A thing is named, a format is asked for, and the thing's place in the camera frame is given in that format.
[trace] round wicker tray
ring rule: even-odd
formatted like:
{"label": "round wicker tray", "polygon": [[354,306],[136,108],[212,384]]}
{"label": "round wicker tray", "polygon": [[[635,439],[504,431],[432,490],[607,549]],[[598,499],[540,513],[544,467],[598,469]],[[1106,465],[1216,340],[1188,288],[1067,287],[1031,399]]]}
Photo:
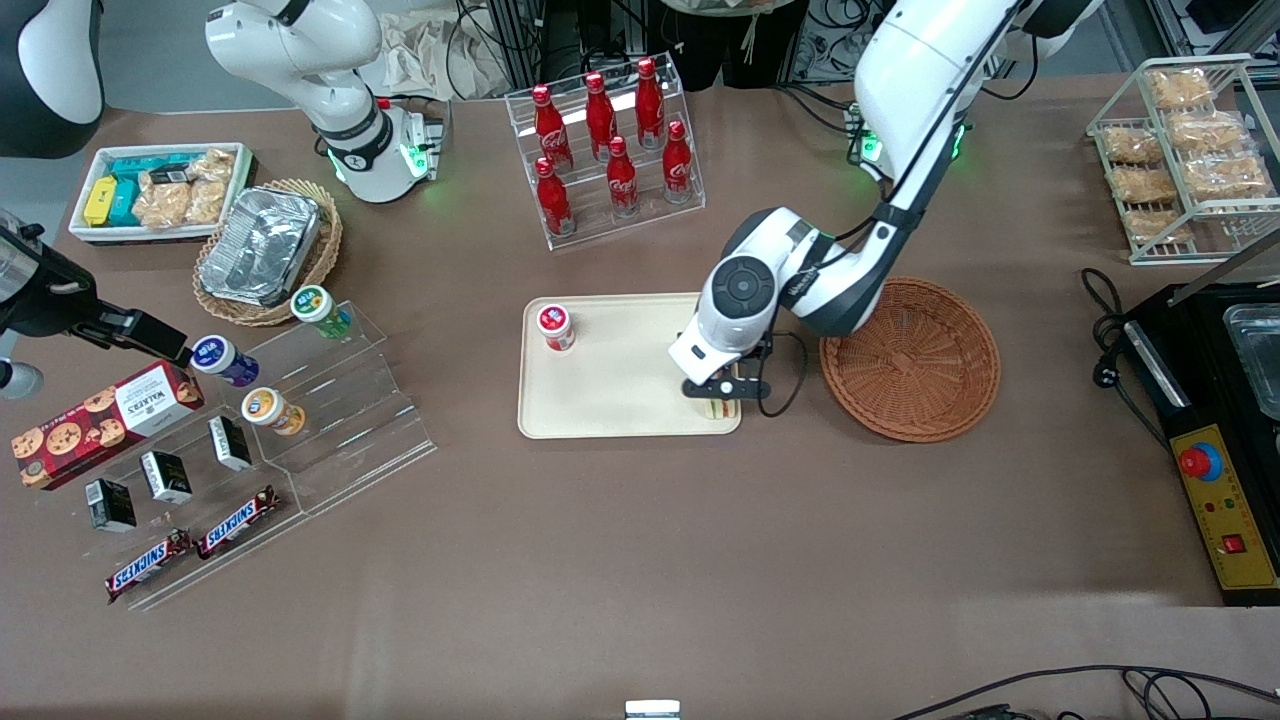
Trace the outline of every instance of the round wicker tray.
{"label": "round wicker tray", "polygon": [[[320,284],[338,261],[338,249],[342,246],[342,218],[338,217],[338,208],[334,205],[333,196],[319,184],[300,179],[271,181],[264,183],[261,187],[305,195],[320,205],[320,234],[311,245],[306,263],[302,264],[302,270],[298,273],[300,279],[294,283],[300,287],[303,284]],[[200,287],[200,265],[204,264],[205,258],[209,256],[209,252],[218,243],[218,238],[221,234],[223,225],[218,225],[209,237],[209,241],[205,242],[205,247],[200,250],[200,258],[196,260],[196,272],[192,275],[191,283],[196,288],[196,300],[200,301],[200,306],[209,310],[215,318],[229,320],[237,325],[278,325],[292,318],[293,314],[289,311],[288,302],[276,307],[259,307],[247,302],[214,297],[205,292],[205,288]]]}
{"label": "round wicker tray", "polygon": [[1000,352],[968,302],[927,281],[891,278],[865,325],[823,338],[822,374],[868,428],[893,439],[938,442],[991,410]]}

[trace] coca-cola bottle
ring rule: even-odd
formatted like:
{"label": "coca-cola bottle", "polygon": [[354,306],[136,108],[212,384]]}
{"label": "coca-cola bottle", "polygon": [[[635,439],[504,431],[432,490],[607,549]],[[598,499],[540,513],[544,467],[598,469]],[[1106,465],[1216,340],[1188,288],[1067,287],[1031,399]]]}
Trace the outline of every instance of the coca-cola bottle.
{"label": "coca-cola bottle", "polygon": [[568,149],[564,118],[552,105],[552,91],[545,85],[534,86],[534,129],[543,145],[543,156],[552,161],[556,172],[573,169],[573,152]]}
{"label": "coca-cola bottle", "polygon": [[586,131],[591,135],[591,154],[598,163],[609,161],[609,140],[618,135],[618,118],[604,94],[604,76],[586,74]]}
{"label": "coca-cola bottle", "polygon": [[662,147],[667,133],[662,90],[658,87],[658,68],[653,58],[640,58],[636,65],[640,68],[640,87],[636,88],[636,135],[641,147],[657,150]]}
{"label": "coca-cola bottle", "polygon": [[662,151],[662,177],[666,181],[662,195],[672,205],[684,205],[694,195],[692,178],[689,177],[694,154],[685,140],[685,123],[671,120],[667,129],[667,149]]}
{"label": "coca-cola bottle", "polygon": [[556,167],[549,159],[539,158],[534,163],[534,169],[538,170],[538,204],[543,206],[547,229],[556,237],[573,234],[577,225],[573,223],[573,213],[568,209],[564,182],[556,177]]}
{"label": "coca-cola bottle", "polygon": [[613,214],[620,218],[630,218],[640,210],[640,199],[636,193],[636,168],[627,158],[627,141],[622,136],[613,136],[609,141],[609,167],[605,170],[609,178],[609,200],[613,201]]}

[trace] red emergency stop button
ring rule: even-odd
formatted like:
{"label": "red emergency stop button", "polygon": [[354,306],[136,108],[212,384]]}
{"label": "red emergency stop button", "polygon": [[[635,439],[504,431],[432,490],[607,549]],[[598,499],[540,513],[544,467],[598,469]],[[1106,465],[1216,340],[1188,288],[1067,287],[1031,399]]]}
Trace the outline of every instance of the red emergency stop button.
{"label": "red emergency stop button", "polygon": [[1222,477],[1222,455],[1207,442],[1197,442],[1178,456],[1178,466],[1193,478],[1211,483]]}

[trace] brown table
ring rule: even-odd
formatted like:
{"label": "brown table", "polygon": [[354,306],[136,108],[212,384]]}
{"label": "brown table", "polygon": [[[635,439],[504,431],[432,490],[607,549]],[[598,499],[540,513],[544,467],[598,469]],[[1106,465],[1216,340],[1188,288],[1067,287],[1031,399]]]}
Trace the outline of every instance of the brown table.
{"label": "brown table", "polygon": [[[603,719],[627,698],[676,697],[692,719],[890,717],[1014,671],[1100,661],[1275,687],[1280,611],[1217,607],[1167,459],[1089,382],[1097,309],[1076,270],[1105,269],[1130,304],[1197,272],[1121,259],[1080,140],[1119,83],[1046,78],[1018,102],[978,100],[977,131],[896,269],[972,302],[1004,357],[991,415],[937,446],[865,430],[820,377],[782,419],[750,410],[727,437],[516,429],[530,299],[695,290],[756,209],[787,205],[831,231],[869,210],[873,184],[842,142],[780,95],[690,97],[708,209],[556,255],[499,102],[457,108],[440,179],[387,206],[339,186],[300,113],[113,113],[99,146],[237,140],[261,179],[333,191],[347,233],[329,284],[390,336],[440,451],[146,614],[105,606],[61,532],[79,518],[0,484],[0,707]],[[60,249],[105,297],[192,336],[270,334],[204,314],[196,246]],[[143,361],[67,338],[22,341],[17,356],[49,388],[4,406],[9,434]],[[795,357],[780,357],[786,388]],[[992,700],[1135,712],[1110,675]]]}

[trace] red lid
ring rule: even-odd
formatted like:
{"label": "red lid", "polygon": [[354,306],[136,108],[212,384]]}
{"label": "red lid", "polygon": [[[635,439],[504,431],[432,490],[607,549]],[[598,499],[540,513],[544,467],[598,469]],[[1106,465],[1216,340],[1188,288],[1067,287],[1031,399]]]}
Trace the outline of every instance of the red lid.
{"label": "red lid", "polygon": [[547,332],[556,332],[568,324],[568,310],[559,305],[548,305],[539,310],[538,324]]}

